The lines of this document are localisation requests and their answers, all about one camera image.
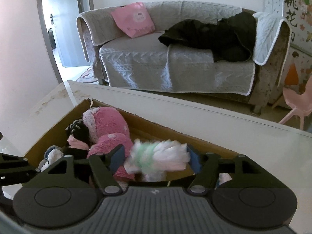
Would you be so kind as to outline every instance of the floral wallpaper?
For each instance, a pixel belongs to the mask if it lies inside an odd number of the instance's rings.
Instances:
[[[280,0],[268,0],[266,3],[280,3]],[[284,66],[281,84],[271,96],[274,103],[288,87],[302,94],[310,75],[312,75],[312,0],[283,0],[283,16],[292,26],[291,48]]]
[[[293,44],[312,53],[312,0],[284,0],[284,14],[293,27]]]
[[[265,12],[283,16],[284,0],[265,0]]]

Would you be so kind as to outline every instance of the floor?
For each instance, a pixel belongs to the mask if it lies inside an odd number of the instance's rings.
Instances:
[[[57,48],[53,50],[53,54],[63,82],[68,80],[76,81],[82,75],[82,73],[84,73],[88,69],[88,66],[68,67],[68,68],[63,67],[60,61],[60,56],[58,55],[57,52]]]
[[[179,93],[179,94],[158,93],[158,94],[169,96],[169,97],[180,98],[180,99],[184,99],[184,100],[188,100],[188,101],[192,101],[196,103],[201,103],[204,105],[219,107],[219,108],[227,109],[227,110],[238,112],[238,113],[252,115],[252,113],[250,112],[251,106],[245,103],[230,101],[227,99],[209,97],[206,95],[193,94],[193,93]],[[290,109],[286,109],[286,108],[279,107],[279,106],[272,109],[270,105],[267,105],[265,108],[262,109],[262,112],[259,118],[266,119],[266,120],[273,121],[273,122],[279,122],[283,117],[285,117],[289,113],[289,111]],[[288,125],[294,128],[299,128],[300,120],[298,117],[294,116],[291,119],[289,119],[285,123],[285,125]],[[312,116],[306,117],[304,130],[312,133]]]

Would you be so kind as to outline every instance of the pink fabric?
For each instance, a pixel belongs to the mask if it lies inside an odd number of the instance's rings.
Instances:
[[[130,156],[130,149],[133,146],[133,143],[130,140],[130,138],[121,133],[113,133],[113,134],[107,134],[107,135],[101,136],[98,140],[98,143],[94,144],[91,147],[88,157],[94,154],[98,154],[98,153],[107,154],[119,144],[124,145],[125,157],[127,158],[128,156]],[[128,174],[126,170],[124,169],[124,166],[121,166],[118,168],[114,177],[134,180],[134,174]]]
[[[70,135],[67,141],[69,143],[69,148],[89,150],[88,144],[77,140],[73,135]]]
[[[93,117],[92,121],[87,119],[90,117],[87,113]],[[97,143],[101,136],[112,133],[122,133],[130,137],[124,117],[112,107],[100,107],[96,109],[96,112],[92,109],[84,112],[83,122],[89,128],[90,140],[93,143]]]
[[[155,25],[142,2],[119,7],[111,12],[118,28],[131,38],[155,31]]]

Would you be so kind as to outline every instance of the pink plush toy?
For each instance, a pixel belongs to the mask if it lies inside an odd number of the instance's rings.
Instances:
[[[121,133],[112,133],[103,135],[98,139],[98,143],[94,144],[88,154],[88,157],[94,154],[109,153],[117,145],[124,145],[124,154],[127,158],[130,156],[130,149],[133,146],[132,141],[128,136],[125,136]],[[134,179],[134,174],[128,174],[124,169],[124,166],[118,168],[117,172],[114,175],[114,178],[119,181],[129,181]]]
[[[106,134],[122,133],[129,137],[129,128],[122,115],[112,107],[96,107],[83,113],[83,123],[89,128],[94,144]]]

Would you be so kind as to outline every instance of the white fluffy toy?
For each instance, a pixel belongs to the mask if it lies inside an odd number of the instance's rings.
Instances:
[[[124,163],[127,173],[143,173],[147,182],[163,181],[166,171],[185,170],[190,161],[187,144],[177,141],[142,143],[135,140]]]

